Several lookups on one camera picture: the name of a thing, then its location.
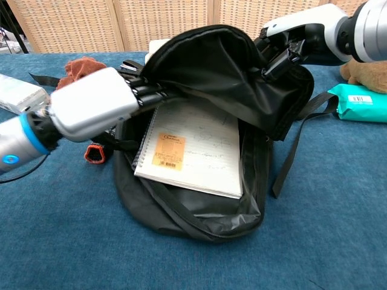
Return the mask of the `cream white box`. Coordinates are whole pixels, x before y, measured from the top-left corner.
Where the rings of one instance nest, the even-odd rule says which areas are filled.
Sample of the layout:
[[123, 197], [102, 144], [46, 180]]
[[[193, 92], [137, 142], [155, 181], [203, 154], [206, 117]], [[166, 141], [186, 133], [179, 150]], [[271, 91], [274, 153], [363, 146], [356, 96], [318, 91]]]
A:
[[170, 38], [151, 40], [149, 42], [148, 53], [145, 55], [145, 63], [149, 61], [149, 59], [157, 50], [159, 50], [164, 44], [166, 44], [169, 41], [170, 41]]

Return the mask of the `green wet wipes pack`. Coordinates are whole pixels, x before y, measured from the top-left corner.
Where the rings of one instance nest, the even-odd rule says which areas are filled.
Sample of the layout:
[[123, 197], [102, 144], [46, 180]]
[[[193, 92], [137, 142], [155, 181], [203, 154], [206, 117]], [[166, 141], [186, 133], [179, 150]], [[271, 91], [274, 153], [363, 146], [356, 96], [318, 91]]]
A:
[[339, 99], [336, 113], [341, 120], [387, 124], [387, 94], [344, 83], [328, 92]]

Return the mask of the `white spiral notebook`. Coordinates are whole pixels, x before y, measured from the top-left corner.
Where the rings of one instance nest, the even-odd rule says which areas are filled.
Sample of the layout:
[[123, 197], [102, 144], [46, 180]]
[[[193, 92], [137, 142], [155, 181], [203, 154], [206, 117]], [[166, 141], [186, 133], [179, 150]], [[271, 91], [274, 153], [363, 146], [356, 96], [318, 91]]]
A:
[[240, 199], [238, 119], [205, 100], [159, 106], [138, 153], [134, 175]]

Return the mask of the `clear white plastic packet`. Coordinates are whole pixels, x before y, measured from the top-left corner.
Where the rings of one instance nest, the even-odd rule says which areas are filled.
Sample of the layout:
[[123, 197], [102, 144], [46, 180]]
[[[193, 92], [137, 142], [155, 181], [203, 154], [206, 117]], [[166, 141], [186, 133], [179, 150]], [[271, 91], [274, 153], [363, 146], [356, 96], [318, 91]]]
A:
[[44, 88], [0, 74], [0, 108], [14, 114], [37, 111], [48, 104]]

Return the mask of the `black stapler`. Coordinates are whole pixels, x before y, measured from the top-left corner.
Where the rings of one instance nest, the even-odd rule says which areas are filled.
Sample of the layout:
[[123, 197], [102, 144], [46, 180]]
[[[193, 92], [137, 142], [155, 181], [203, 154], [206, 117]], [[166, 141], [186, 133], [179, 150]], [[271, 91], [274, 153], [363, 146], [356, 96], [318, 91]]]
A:
[[133, 79], [140, 76], [142, 69], [142, 64], [133, 60], [124, 60], [117, 68], [117, 72], [126, 79]]

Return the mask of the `grey knit glove orange cuff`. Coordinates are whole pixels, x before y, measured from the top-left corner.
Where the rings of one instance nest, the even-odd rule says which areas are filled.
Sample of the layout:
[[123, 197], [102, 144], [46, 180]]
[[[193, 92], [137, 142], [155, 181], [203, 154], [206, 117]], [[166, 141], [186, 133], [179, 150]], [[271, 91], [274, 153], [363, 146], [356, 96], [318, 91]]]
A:
[[103, 164], [112, 157], [114, 148], [112, 140], [114, 138], [109, 133], [102, 133], [91, 139], [91, 143], [86, 148], [84, 159], [91, 164]]

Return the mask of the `black fabric backpack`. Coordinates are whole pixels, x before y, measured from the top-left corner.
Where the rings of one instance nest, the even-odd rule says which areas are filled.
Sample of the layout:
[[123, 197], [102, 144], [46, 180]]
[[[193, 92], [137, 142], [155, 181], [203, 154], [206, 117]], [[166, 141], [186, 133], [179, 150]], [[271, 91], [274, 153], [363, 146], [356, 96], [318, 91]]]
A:
[[114, 179], [130, 214], [146, 227], [169, 236], [223, 242], [258, 228], [265, 212], [273, 143], [283, 140], [312, 96], [314, 78], [293, 65], [276, 80], [262, 69], [279, 51], [228, 25], [196, 28], [164, 44], [141, 70], [147, 81], [178, 88], [194, 100], [208, 100], [238, 118], [241, 146], [236, 171], [240, 201], [208, 196], [136, 177], [140, 149], [152, 112], [120, 123], [117, 138], [136, 147], [114, 153]]

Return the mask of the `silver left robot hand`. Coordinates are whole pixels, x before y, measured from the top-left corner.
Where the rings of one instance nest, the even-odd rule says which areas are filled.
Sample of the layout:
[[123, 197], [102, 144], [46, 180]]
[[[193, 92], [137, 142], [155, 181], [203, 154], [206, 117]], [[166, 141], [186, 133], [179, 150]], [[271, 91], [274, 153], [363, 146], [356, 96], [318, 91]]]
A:
[[121, 121], [182, 98], [177, 89], [108, 67], [54, 91], [48, 118], [64, 138], [81, 142]]

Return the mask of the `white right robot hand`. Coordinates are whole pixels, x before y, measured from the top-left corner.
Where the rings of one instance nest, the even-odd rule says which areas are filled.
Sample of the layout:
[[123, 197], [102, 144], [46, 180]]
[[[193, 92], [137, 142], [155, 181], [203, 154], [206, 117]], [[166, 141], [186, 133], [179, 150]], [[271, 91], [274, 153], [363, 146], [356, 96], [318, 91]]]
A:
[[265, 57], [261, 70], [266, 80], [276, 80], [297, 65], [338, 66], [351, 55], [340, 44], [340, 29], [349, 19], [333, 4], [324, 4], [265, 23], [255, 40]]

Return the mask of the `black stand leg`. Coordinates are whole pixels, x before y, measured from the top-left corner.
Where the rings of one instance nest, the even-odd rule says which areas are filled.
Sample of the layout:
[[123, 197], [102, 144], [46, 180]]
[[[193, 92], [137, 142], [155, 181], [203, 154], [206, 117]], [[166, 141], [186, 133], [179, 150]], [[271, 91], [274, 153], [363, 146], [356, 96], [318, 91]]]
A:
[[0, 0], [0, 15], [4, 18], [8, 31], [14, 34], [16, 41], [18, 42], [23, 53], [28, 54], [28, 49], [21, 38], [21, 35], [25, 36], [25, 34], [22, 31], [21, 26], [18, 24], [16, 17], [14, 16], [9, 5], [5, 5], [6, 2], [7, 0]]

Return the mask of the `blue carpet table cover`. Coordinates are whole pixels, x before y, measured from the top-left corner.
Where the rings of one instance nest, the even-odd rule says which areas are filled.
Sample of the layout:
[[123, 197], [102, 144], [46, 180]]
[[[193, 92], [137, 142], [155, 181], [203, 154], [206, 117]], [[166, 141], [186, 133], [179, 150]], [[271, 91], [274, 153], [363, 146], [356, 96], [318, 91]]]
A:
[[0, 185], [0, 290], [387, 290], [387, 124], [333, 115], [275, 144], [262, 225], [214, 244], [139, 224], [112, 163], [63, 141], [32, 174]]

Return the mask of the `wicker folding screen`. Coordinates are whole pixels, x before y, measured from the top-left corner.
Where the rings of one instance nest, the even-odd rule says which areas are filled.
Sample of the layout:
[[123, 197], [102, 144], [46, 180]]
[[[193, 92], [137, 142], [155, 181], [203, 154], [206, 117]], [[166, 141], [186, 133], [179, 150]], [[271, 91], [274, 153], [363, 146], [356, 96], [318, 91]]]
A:
[[351, 15], [367, 0], [0, 0], [37, 53], [145, 51], [150, 41], [212, 24], [258, 36], [268, 21], [334, 4]]

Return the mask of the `brown rumpled cloth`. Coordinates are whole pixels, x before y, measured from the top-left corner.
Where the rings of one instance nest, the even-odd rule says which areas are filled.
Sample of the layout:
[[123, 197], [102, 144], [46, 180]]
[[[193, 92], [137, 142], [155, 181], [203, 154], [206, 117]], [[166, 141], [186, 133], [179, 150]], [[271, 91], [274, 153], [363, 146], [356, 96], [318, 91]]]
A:
[[83, 56], [79, 59], [71, 60], [65, 65], [66, 76], [59, 80], [56, 90], [104, 68], [106, 68], [104, 63], [92, 57]]

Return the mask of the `brown plush toy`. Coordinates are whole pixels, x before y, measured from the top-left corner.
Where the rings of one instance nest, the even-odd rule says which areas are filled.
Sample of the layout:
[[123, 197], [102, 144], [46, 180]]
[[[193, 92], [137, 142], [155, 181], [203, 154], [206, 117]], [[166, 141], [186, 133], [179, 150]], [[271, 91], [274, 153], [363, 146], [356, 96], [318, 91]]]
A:
[[340, 75], [350, 85], [362, 85], [387, 94], [387, 60], [363, 63], [351, 59], [340, 67]]

